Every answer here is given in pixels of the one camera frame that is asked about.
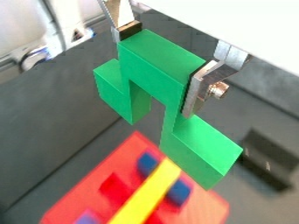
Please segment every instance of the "green toy block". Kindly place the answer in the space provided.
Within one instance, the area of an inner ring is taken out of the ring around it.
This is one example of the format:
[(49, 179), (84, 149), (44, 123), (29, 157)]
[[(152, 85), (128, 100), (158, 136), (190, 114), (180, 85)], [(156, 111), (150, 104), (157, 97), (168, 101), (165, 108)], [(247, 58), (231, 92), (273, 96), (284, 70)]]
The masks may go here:
[(117, 53), (118, 61), (93, 71), (101, 99), (130, 124), (149, 112), (152, 97), (165, 106), (160, 149), (201, 187), (212, 188), (241, 149), (180, 111), (189, 75), (204, 60), (148, 30), (120, 41)]

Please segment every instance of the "red block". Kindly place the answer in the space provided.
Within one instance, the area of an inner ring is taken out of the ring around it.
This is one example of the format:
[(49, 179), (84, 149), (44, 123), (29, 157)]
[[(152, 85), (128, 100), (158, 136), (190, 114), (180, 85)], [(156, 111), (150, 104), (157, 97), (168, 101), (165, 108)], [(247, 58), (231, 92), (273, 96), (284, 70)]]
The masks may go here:
[[(144, 181), (136, 161), (145, 151), (150, 151), (158, 161), (164, 159), (154, 144), (134, 132), (53, 205), (41, 224), (73, 224), (86, 210), (100, 223), (106, 223)], [(229, 214), (228, 202), (213, 191), (203, 190), (185, 173), (181, 179), (192, 186), (186, 202), (177, 208), (164, 199), (146, 224), (224, 223)]]

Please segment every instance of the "yellow block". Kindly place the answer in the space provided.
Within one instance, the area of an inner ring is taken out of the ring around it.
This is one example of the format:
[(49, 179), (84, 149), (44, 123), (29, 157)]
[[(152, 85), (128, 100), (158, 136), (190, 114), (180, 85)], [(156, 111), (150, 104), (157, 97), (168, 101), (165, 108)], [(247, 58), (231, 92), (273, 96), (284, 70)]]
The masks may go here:
[(180, 177), (180, 173), (180, 168), (165, 158), (108, 223), (144, 223)]

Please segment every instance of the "screw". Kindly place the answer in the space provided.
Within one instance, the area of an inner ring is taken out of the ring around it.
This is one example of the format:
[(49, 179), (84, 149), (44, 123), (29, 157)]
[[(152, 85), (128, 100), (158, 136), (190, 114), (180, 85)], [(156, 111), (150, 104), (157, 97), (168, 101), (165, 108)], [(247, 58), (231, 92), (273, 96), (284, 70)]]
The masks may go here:
[(209, 86), (209, 95), (212, 95), (219, 100), (225, 96), (228, 89), (229, 85), (219, 81)]

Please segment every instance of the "blue block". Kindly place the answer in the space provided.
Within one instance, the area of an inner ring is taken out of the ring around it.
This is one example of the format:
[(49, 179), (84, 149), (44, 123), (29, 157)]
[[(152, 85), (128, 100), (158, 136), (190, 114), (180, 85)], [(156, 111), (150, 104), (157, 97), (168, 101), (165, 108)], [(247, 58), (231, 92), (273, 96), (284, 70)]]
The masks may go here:
[(82, 214), (74, 224), (100, 224), (100, 222), (88, 214)]
[(145, 178), (154, 170), (157, 164), (158, 162), (148, 152), (145, 152), (144, 155), (137, 159), (137, 170), (141, 172)]
[(172, 185), (172, 188), (170, 188), (169, 192), (166, 193), (166, 197), (172, 201), (172, 203), (177, 207), (180, 207), (182, 205), (182, 202), (188, 199), (190, 191), (192, 191), (192, 189), (178, 179), (174, 182), (174, 184)]

